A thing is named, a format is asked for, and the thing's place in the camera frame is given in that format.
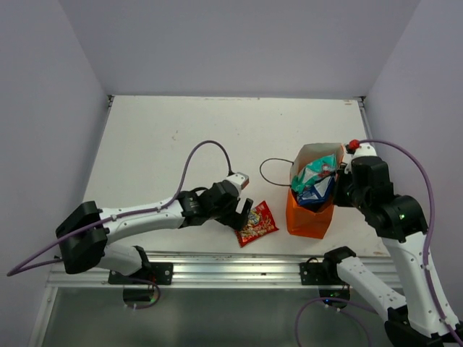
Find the red snack packet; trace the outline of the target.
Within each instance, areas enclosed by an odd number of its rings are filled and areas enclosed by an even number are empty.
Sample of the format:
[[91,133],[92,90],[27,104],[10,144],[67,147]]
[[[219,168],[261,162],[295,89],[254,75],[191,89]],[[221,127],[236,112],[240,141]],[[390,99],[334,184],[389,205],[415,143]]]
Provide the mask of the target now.
[[235,231],[235,235],[239,246],[245,247],[278,230],[267,202],[262,201],[250,210],[246,226],[241,231]]

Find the blue snack packet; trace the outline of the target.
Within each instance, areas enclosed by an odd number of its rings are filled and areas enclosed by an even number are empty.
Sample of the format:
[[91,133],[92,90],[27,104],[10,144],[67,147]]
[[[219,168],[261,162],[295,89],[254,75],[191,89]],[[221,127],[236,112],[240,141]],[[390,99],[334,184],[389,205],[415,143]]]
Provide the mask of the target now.
[[302,193],[297,194],[297,204],[299,206],[323,204],[331,195],[335,182],[335,176],[327,176],[311,187],[304,188]]

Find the teal snack packet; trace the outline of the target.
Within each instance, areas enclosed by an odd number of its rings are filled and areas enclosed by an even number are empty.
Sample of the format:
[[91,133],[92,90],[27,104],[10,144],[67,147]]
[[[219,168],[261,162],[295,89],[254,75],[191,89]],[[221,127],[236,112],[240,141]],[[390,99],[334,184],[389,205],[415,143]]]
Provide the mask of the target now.
[[336,154],[330,154],[308,163],[292,179],[291,189],[296,193],[301,193],[330,176],[338,167],[336,159]]

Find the orange paper bag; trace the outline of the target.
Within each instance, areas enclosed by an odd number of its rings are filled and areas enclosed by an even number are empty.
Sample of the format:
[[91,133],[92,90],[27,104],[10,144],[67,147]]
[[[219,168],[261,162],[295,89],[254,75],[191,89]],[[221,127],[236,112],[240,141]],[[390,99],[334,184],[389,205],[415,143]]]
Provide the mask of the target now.
[[344,149],[340,143],[322,142],[303,145],[296,158],[290,161],[289,182],[287,184],[267,180],[269,184],[287,188],[285,210],[286,229],[288,233],[293,236],[322,239],[331,224],[334,212],[334,188],[328,200],[323,204],[306,206],[299,206],[297,204],[296,198],[298,193],[291,189],[292,179],[305,165],[317,158],[330,154],[336,154],[338,164],[337,171],[344,158]]

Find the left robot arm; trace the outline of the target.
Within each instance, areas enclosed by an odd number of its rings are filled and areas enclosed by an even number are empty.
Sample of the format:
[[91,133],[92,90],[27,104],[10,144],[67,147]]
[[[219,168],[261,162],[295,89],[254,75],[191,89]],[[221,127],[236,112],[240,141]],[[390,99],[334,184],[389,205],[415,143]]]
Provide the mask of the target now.
[[147,205],[99,209],[94,201],[83,202],[56,230],[65,271],[74,275],[99,267],[144,283],[152,273],[144,249],[123,246],[120,240],[149,231],[201,226],[209,220],[241,231],[253,204],[246,199],[242,211],[237,211],[248,184],[248,176],[234,173],[205,191],[182,191]]

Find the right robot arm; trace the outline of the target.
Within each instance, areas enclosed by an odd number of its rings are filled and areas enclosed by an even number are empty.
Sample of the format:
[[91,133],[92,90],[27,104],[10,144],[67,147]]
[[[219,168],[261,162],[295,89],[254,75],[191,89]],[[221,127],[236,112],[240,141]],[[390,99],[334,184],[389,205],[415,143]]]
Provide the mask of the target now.
[[402,294],[367,270],[348,247],[325,253],[322,274],[329,283],[341,281],[355,290],[381,317],[394,346],[462,344],[462,321],[456,316],[438,281],[429,251],[428,224],[420,203],[397,195],[387,163],[377,155],[354,156],[340,172],[334,201],[355,207],[375,229],[391,256]]

